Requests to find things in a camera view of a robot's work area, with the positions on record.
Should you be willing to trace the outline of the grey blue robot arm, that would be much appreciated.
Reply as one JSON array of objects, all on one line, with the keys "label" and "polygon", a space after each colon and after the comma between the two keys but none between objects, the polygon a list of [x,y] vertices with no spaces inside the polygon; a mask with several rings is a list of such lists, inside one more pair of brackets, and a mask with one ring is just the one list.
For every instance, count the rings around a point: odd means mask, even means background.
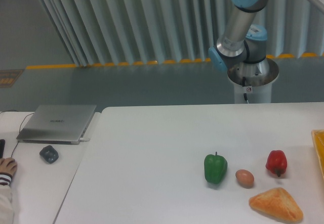
[{"label": "grey blue robot arm", "polygon": [[[209,57],[221,71],[226,71],[240,61],[247,59],[245,37],[256,16],[264,9],[268,0],[231,0],[235,5],[225,32],[217,43],[208,50]],[[323,0],[308,0],[323,12]]]}]

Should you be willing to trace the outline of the person's hand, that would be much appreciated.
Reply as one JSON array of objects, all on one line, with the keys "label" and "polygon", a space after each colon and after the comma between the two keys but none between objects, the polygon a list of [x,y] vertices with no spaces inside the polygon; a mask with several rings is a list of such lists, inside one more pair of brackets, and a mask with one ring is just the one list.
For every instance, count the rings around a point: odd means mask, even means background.
[{"label": "person's hand", "polygon": [[13,177],[17,171],[17,162],[14,158],[0,159],[0,173]]}]

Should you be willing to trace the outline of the white striped sleeve forearm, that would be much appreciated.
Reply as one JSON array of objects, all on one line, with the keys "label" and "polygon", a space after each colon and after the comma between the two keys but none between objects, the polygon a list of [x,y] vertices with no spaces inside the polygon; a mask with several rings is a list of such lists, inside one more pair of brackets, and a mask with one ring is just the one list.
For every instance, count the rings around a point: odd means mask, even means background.
[{"label": "white striped sleeve forearm", "polygon": [[14,218],[11,180],[11,175],[1,172],[1,223],[3,224],[13,223]]}]

